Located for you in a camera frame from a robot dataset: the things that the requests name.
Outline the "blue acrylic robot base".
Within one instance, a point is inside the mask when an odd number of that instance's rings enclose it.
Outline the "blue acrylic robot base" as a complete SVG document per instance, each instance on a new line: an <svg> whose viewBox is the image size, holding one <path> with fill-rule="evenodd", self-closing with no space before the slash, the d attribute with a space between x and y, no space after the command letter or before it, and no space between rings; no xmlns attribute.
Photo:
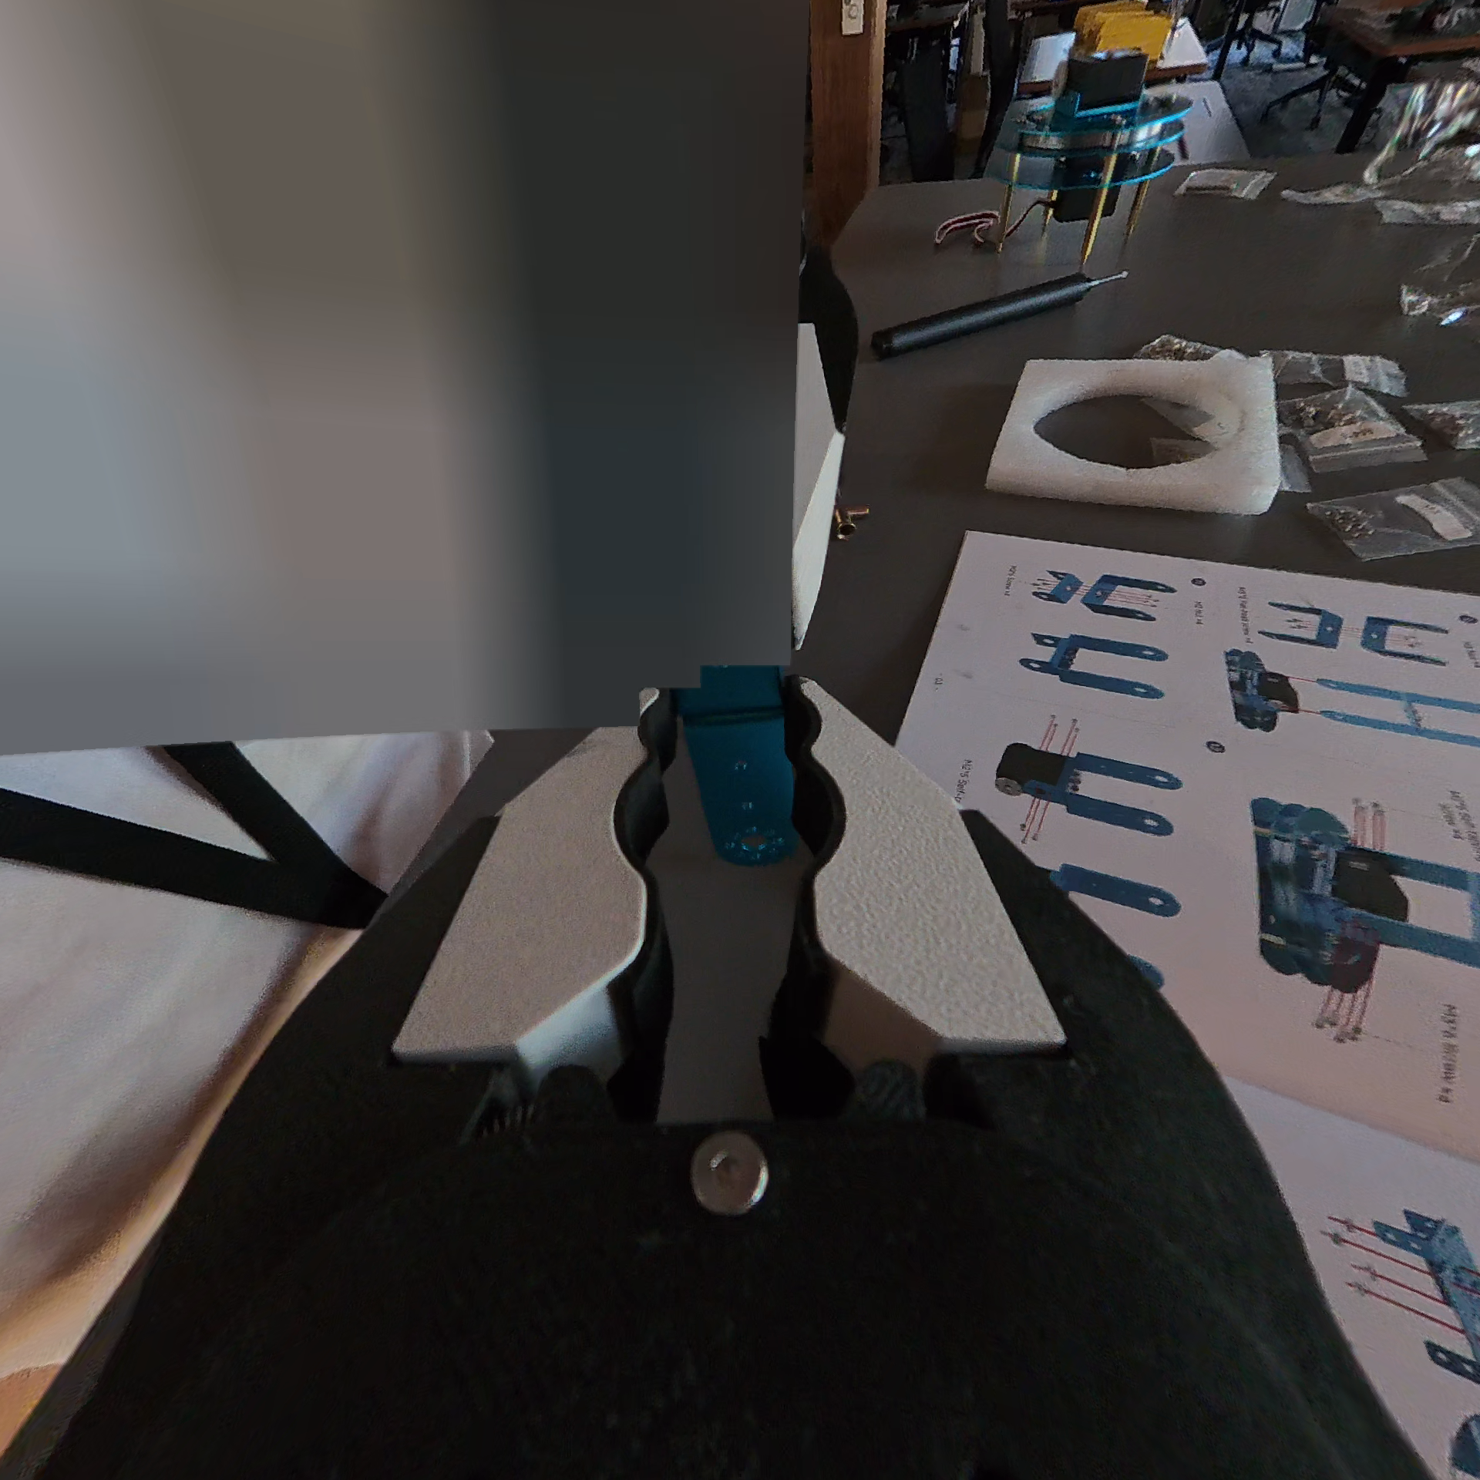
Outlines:
<svg viewBox="0 0 1480 1480"><path fill-rule="evenodd" d="M1086 265L1123 192L1123 233L1136 231L1151 182L1176 163L1193 105L1180 92L1147 92L1147 65L1130 49L1071 54L1052 97L1008 106L982 166L1005 186L994 250L1039 208L1045 222L1083 223Z"/></svg>

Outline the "black screwdriver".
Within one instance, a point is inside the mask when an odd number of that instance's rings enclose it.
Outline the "black screwdriver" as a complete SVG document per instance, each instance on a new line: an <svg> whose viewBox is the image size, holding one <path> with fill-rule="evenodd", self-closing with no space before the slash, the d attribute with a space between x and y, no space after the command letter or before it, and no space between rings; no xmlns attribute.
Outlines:
<svg viewBox="0 0 1480 1480"><path fill-rule="evenodd" d="M994 327L1019 324L1048 311L1077 305L1099 287L1123 280L1119 270L1089 276L1074 271L1036 285L1011 290L969 305L943 308L871 334L869 347L878 361L932 348Z"/></svg>

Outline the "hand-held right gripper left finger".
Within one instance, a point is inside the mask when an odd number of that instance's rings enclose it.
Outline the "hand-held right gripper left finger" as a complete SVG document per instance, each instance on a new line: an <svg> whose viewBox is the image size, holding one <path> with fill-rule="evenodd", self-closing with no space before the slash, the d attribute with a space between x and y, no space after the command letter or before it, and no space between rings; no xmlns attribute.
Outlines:
<svg viewBox="0 0 1480 1480"><path fill-rule="evenodd" d="M672 957L647 860L669 825L672 694L593 729L496 814L393 1042L402 1064L494 1064L530 1099L592 1070L624 1119L656 1117Z"/></svg>

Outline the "blue metal bracket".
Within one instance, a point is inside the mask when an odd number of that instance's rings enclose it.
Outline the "blue metal bracket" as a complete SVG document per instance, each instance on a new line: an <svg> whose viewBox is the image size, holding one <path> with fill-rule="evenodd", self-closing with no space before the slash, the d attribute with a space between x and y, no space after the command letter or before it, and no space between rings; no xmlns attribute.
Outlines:
<svg viewBox="0 0 1480 1480"><path fill-rule="evenodd" d="M706 666L696 686L675 690L675 712L716 855L738 866L789 858L800 838L781 670Z"/></svg>

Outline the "white foam piece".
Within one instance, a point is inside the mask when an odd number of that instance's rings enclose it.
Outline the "white foam piece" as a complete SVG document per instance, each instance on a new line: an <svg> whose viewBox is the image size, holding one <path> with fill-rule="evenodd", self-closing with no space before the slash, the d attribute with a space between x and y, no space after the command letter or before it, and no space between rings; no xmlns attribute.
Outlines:
<svg viewBox="0 0 1480 1480"><path fill-rule="evenodd" d="M1213 424L1210 451L1157 467L1066 453L1039 422L1082 401L1134 396L1185 404ZM1271 364L1221 350L1207 359L1029 359L991 453L991 492L1114 507L1254 516L1281 490Z"/></svg>

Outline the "pile of clear screw bags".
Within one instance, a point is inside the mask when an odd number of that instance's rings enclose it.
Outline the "pile of clear screw bags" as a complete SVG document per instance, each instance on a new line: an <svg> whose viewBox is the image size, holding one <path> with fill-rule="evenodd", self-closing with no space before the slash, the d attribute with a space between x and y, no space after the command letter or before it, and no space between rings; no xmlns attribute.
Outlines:
<svg viewBox="0 0 1480 1480"><path fill-rule="evenodd" d="M1179 176L1130 287L1133 345L1177 377L1271 379L1284 490L1261 516L1156 515L1134 547L1287 570L1406 556L1476 581L1476 160Z"/></svg>

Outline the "assembly instruction booklet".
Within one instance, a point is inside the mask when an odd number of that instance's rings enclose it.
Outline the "assembly instruction booklet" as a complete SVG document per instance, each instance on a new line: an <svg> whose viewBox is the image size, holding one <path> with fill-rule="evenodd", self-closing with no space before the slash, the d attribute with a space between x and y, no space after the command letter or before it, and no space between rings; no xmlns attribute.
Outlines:
<svg viewBox="0 0 1480 1480"><path fill-rule="evenodd" d="M965 536L897 747L1228 1080L1378 1395L1476 1477L1476 599Z"/></svg>

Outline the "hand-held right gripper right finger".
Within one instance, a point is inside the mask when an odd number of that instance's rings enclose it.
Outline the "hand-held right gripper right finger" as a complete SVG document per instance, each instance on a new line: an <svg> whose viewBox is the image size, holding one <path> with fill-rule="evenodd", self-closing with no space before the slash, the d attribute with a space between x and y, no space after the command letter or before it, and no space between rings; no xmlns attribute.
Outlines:
<svg viewBox="0 0 1480 1480"><path fill-rule="evenodd" d="M875 1064L1054 1053L1063 1027L951 797L815 680L784 681L810 852L758 1042L778 1119L830 1117Z"/></svg>

